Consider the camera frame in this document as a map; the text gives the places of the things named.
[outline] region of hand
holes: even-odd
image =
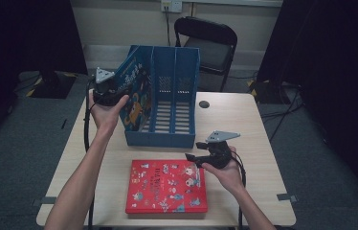
[[[89,107],[92,107],[91,113],[95,120],[98,131],[103,131],[108,137],[113,135],[117,122],[119,121],[120,110],[128,101],[128,95],[124,95],[114,106],[103,106],[94,104],[93,91],[89,93]]]
[[[236,152],[236,149],[232,146],[229,147],[230,150],[232,151],[233,157],[236,158],[236,155],[234,153]],[[226,167],[224,167],[221,170],[215,168],[209,163],[203,163],[202,167],[209,173],[215,175],[220,181],[221,185],[230,193],[233,194],[235,190],[244,188],[244,186],[242,185],[241,175],[239,174],[239,167],[233,159],[229,162],[229,164]]]

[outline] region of power outlet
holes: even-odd
[[[182,1],[161,0],[161,12],[182,12]]]

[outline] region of red hardcover book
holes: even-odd
[[[188,160],[133,160],[125,212],[206,213],[204,170]]]

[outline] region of table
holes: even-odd
[[[198,103],[207,101],[210,107]],[[85,154],[83,144],[83,117],[85,102],[78,114],[65,150],[59,160],[54,178],[46,196],[58,196]],[[204,142],[214,131],[239,132],[240,137],[228,140],[235,146],[244,162],[247,189],[263,213],[278,225],[293,225],[296,217],[289,200],[279,201],[277,195],[286,190],[280,170],[272,152],[267,134],[260,119],[254,98],[249,94],[198,92],[196,96],[195,142]],[[96,127],[91,119],[89,136]],[[173,158],[185,159],[185,152],[207,155],[201,149],[172,149],[129,147],[126,144],[121,122],[107,147],[96,190],[93,224],[98,226],[237,226],[238,204],[216,179],[206,172],[209,211],[203,218],[186,219],[145,217],[131,218],[125,213],[128,178],[132,159]],[[42,204],[36,221],[44,225],[52,204]]]

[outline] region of wall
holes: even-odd
[[[71,0],[84,45],[168,45],[167,19],[160,1]],[[258,69],[280,8],[183,3],[182,13],[168,15],[170,45],[173,24],[193,16],[229,25],[238,35],[233,68]]]

